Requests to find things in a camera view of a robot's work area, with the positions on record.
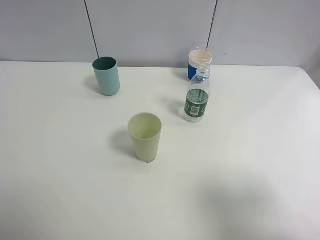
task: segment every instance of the table surface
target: table surface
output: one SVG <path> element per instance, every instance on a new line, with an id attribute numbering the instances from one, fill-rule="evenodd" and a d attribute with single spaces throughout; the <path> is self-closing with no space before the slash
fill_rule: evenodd
<path id="1" fill-rule="evenodd" d="M 320 238 L 320 91 L 297 67 L 212 66 L 199 123 L 184 68 L 120 67 L 115 96 L 91 63 L 0 63 L 0 239 Z M 158 157 L 127 132 L 162 121 Z"/>

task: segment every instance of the water bottle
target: water bottle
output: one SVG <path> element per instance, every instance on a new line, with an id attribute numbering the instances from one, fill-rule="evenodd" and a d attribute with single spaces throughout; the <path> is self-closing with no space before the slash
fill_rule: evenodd
<path id="1" fill-rule="evenodd" d="M 191 79 L 184 106 L 185 120 L 197 123 L 204 117 L 210 95 L 210 64 L 201 63 Z"/>

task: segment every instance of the bottle label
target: bottle label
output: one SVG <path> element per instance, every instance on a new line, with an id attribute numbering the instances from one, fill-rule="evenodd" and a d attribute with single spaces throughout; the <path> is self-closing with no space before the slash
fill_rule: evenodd
<path id="1" fill-rule="evenodd" d="M 192 118 L 200 118 L 205 114 L 209 95 L 201 89 L 192 89 L 186 96 L 184 111 Z"/>

